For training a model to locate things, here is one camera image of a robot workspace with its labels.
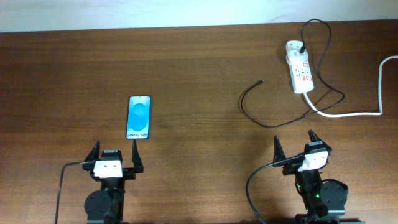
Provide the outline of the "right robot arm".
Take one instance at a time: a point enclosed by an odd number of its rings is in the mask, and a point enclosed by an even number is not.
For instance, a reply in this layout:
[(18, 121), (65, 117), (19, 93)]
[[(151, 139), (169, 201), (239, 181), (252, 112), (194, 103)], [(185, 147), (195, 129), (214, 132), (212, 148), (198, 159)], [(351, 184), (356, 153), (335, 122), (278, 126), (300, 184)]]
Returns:
[(312, 130), (304, 151), (287, 158), (277, 136), (274, 137), (273, 162), (282, 167), (282, 174), (295, 176), (295, 187), (302, 197), (307, 213), (298, 214), (295, 223), (339, 223), (345, 214), (348, 186), (335, 179), (323, 180), (320, 169), (328, 164), (332, 148)]

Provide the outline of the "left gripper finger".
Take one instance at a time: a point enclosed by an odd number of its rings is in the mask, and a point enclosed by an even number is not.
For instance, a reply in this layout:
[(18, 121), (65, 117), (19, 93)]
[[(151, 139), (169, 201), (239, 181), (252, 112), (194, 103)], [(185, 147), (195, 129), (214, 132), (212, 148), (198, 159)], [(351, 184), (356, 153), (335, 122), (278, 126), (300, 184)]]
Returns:
[(100, 142), (96, 141), (90, 153), (86, 156), (84, 162), (97, 161), (100, 158)]
[(139, 155), (138, 148), (137, 148), (137, 142), (135, 139), (133, 140), (133, 145), (132, 145), (132, 163), (134, 165), (135, 173), (143, 173), (144, 172), (144, 166), (143, 166), (141, 157)]

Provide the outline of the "blue Galaxy smartphone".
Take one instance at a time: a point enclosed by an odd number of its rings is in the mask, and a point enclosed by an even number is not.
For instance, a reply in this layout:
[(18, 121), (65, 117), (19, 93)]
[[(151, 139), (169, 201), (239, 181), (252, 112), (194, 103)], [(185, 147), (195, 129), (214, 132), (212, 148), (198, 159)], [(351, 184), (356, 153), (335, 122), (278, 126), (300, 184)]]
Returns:
[(150, 132), (152, 98), (131, 96), (127, 113), (127, 139), (148, 139)]

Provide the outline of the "white charger plug adapter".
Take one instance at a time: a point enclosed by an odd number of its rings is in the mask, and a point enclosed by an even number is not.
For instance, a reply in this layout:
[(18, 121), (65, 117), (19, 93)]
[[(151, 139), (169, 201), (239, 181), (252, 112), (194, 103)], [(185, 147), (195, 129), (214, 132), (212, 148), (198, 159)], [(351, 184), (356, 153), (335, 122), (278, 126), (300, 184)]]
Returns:
[(291, 49), (287, 51), (286, 61), (288, 65), (293, 65), (296, 63), (302, 63), (308, 61), (308, 52), (304, 50), (304, 52), (300, 52), (297, 49)]

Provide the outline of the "white power strip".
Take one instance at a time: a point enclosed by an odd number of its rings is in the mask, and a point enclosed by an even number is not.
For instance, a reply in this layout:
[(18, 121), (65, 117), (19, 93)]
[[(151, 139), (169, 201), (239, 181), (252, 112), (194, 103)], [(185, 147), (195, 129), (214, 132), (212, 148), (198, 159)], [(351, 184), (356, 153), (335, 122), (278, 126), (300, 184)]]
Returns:
[[(299, 40), (290, 40), (285, 45), (286, 55), (288, 50), (297, 49), (301, 51), (302, 47), (303, 42)], [(312, 91), (314, 85), (309, 61), (288, 66), (294, 93), (303, 94)]]

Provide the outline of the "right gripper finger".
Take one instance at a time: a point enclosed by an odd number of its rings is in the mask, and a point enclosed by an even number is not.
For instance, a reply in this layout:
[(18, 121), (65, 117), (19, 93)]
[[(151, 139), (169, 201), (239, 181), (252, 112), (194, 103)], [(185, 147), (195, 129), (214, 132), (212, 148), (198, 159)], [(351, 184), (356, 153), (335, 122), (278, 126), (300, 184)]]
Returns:
[(309, 145), (323, 144), (323, 141), (315, 134), (315, 132), (313, 130), (309, 130), (308, 135), (310, 137)]
[(286, 160), (286, 156), (284, 154), (282, 145), (279, 141), (279, 138), (277, 136), (274, 136), (274, 155), (273, 155), (273, 163), (274, 167), (279, 167), (282, 166), (280, 163), (281, 161)]

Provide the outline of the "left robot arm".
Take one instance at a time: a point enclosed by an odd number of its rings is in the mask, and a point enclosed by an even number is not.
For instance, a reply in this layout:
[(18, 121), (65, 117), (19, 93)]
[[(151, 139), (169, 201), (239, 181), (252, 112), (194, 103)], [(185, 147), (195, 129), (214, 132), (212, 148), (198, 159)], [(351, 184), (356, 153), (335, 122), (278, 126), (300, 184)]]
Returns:
[(87, 223), (121, 224), (123, 222), (125, 182), (134, 180), (143, 173), (144, 166), (137, 150), (132, 144), (132, 167), (123, 167), (120, 150), (100, 151), (100, 142), (96, 141), (90, 153), (83, 161), (82, 169), (90, 177), (101, 183), (101, 188), (87, 196), (84, 209)]

